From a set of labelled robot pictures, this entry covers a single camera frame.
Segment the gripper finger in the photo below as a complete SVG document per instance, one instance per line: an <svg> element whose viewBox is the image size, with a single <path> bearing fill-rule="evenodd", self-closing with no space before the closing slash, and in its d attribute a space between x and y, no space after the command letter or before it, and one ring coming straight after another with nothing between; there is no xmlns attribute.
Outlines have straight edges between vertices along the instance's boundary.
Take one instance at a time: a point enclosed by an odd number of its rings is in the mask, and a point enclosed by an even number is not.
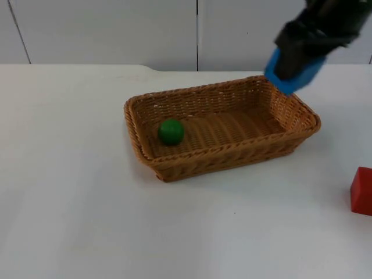
<svg viewBox="0 0 372 279"><path fill-rule="evenodd" d="M326 44L276 42L278 58L274 74L283 81L294 79L311 80L319 72L329 54Z"/></svg>

